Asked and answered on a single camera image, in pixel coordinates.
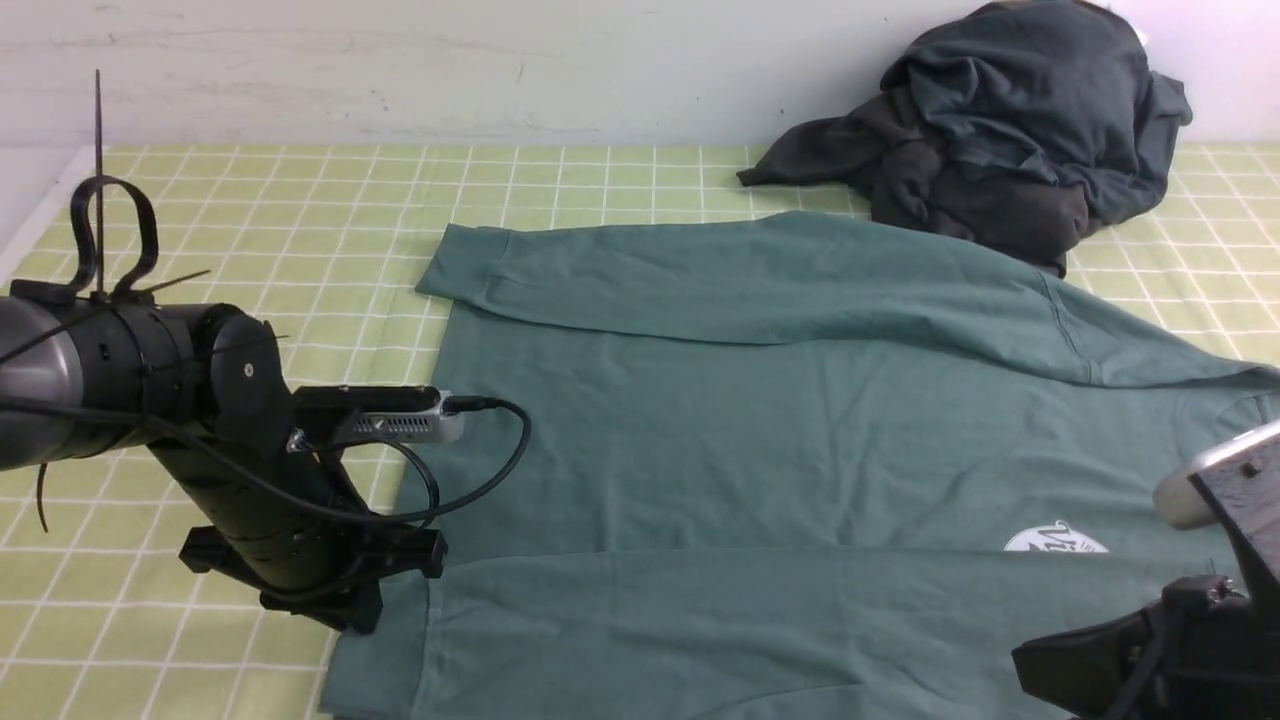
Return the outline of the black gripper body screen-right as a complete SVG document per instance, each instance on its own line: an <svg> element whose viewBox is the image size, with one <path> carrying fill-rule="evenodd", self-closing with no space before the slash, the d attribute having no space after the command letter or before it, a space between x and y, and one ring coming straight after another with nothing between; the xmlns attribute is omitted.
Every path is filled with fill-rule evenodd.
<svg viewBox="0 0 1280 720"><path fill-rule="evenodd" d="M1226 577L1012 651L1021 691L1074 719L1276 719L1277 625Z"/></svg>

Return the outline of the black gripper body screen-left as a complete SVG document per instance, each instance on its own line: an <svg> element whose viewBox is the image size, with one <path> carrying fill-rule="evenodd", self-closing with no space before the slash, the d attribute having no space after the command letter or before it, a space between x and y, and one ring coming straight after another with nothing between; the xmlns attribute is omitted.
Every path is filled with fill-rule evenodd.
<svg viewBox="0 0 1280 720"><path fill-rule="evenodd" d="M347 420L302 420L273 456L207 437L212 448L275 487L366 518L370 509L340 462L352 442ZM320 516L177 439L157 439L150 451L209 520L189 532L180 561L191 571L215 571L256 589L266 610L366 635L383 610L381 580L406 571L438 578L444 569L448 546L439 530Z"/></svg>

